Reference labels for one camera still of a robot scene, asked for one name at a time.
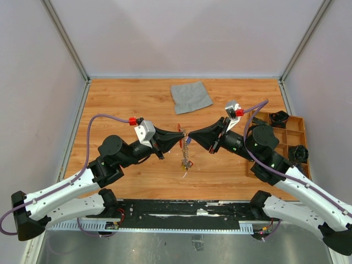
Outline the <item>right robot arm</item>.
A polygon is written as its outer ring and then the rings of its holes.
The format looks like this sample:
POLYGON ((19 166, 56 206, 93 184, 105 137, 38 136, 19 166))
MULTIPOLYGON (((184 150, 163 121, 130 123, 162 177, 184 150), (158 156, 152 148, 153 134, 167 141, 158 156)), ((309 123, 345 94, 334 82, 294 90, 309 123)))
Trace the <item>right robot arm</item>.
POLYGON ((254 164, 251 171, 264 183, 293 195, 303 207, 285 205, 277 197, 258 191, 249 206, 250 216, 265 216, 288 221, 322 239, 332 250, 351 255, 351 205, 334 197, 312 182, 291 161, 275 151, 279 140, 269 125, 247 126, 239 135, 229 126, 232 121, 220 118, 215 124, 189 133, 189 137, 209 153, 224 148, 254 164))

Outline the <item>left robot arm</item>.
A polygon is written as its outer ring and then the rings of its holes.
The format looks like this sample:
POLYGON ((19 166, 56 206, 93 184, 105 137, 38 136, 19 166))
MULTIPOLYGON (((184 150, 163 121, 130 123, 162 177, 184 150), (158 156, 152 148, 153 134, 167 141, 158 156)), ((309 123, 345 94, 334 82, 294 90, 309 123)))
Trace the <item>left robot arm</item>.
POLYGON ((165 131, 148 124, 135 127, 138 137, 127 144, 118 135, 110 135, 98 147, 99 156, 86 160, 82 170, 45 189, 26 194, 11 195, 16 231, 20 241, 42 234, 48 227, 75 217, 104 215, 113 217, 118 211, 116 197, 106 187, 124 173, 130 165, 145 162, 151 155, 164 158, 184 134, 165 131))

